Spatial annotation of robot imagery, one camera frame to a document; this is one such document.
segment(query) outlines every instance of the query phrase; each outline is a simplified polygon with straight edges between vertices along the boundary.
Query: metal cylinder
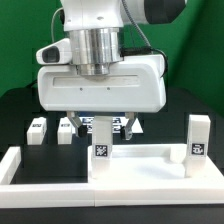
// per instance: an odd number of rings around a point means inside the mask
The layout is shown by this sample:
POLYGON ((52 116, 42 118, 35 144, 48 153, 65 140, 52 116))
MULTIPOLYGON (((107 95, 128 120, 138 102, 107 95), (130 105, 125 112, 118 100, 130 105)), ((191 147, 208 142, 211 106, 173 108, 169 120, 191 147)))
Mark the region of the metal cylinder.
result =
POLYGON ((120 61, 119 28, 69 32, 73 64, 80 75, 109 74, 109 64, 120 61))

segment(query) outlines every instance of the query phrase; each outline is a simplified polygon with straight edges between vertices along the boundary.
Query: small white block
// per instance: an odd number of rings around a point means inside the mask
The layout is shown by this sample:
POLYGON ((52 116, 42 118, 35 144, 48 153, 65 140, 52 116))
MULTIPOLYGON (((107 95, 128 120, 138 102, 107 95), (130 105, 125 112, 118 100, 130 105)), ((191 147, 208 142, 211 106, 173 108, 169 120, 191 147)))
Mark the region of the small white block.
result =
POLYGON ((72 143, 72 125, 67 117, 61 118, 58 127, 58 144, 72 143))
POLYGON ((210 123, 209 117, 205 115, 190 115, 189 117, 187 155, 185 160, 186 177, 204 175, 210 123))
POLYGON ((28 145, 41 145, 47 131, 46 118, 34 118, 27 131, 27 144, 28 145))
POLYGON ((186 152, 186 145, 173 145, 170 149, 170 161, 178 164, 183 163, 186 157, 186 152))
POLYGON ((95 117, 92 134, 92 177, 107 175, 110 169, 113 134, 112 117, 95 117))

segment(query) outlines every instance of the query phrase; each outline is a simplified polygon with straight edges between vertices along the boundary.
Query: white block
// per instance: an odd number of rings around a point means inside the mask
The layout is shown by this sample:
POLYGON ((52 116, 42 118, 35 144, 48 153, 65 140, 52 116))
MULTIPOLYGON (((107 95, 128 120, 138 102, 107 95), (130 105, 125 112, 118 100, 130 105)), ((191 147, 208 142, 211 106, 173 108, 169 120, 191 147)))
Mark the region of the white block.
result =
POLYGON ((29 130, 27 131, 28 145, 41 145, 47 131, 46 118, 34 118, 29 130))
POLYGON ((210 123, 209 117, 205 115, 190 115, 189 117, 187 155, 185 160, 186 177, 204 175, 210 123))
POLYGON ((92 177, 105 176, 110 169, 113 145, 112 117, 95 117, 92 134, 92 177))
POLYGON ((20 162, 20 147, 10 147, 0 163, 0 185, 11 183, 20 162))
POLYGON ((170 161, 173 163, 183 163, 186 153, 186 145, 173 145, 170 149, 170 161))
POLYGON ((72 143, 72 125, 67 117, 61 118, 58 127, 58 144, 72 143))

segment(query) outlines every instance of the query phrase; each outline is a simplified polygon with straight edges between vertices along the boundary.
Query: black table surface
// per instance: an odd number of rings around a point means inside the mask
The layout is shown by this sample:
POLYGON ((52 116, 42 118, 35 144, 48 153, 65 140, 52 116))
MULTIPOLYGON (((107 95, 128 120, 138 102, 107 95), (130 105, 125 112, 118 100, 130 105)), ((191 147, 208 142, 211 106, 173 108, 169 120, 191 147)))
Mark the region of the black table surface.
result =
MULTIPOLYGON (((224 168, 224 119, 188 91, 168 88, 167 104, 156 114, 139 114, 144 134, 122 141, 114 134, 114 144, 186 143, 190 114, 211 119, 209 157, 224 168)), ((87 147, 91 135, 72 145, 57 144, 57 128, 65 112, 46 112, 36 89, 13 89, 0 98, 0 160, 10 146, 20 146, 22 163, 12 184, 85 183, 87 147), (26 132, 33 118, 46 117, 48 131, 41 146, 28 146, 26 132)), ((224 205, 127 206, 98 208, 1 209, 4 223, 223 223, 224 205)))

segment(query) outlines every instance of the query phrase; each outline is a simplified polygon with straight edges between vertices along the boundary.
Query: green backdrop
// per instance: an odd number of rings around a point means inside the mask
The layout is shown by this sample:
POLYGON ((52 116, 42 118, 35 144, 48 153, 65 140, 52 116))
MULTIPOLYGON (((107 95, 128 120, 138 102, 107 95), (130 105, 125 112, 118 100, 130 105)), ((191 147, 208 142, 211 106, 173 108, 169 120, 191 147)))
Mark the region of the green backdrop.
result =
MULTIPOLYGON (((59 0, 1 0, 0 96, 36 79, 38 49, 51 43, 50 23, 59 0)), ((224 1, 188 0, 172 24, 144 25, 152 46, 169 57, 168 86, 184 87, 224 116, 224 1)), ((125 45, 142 45, 130 27, 125 45)), ((56 23, 56 39, 63 37, 56 23)))

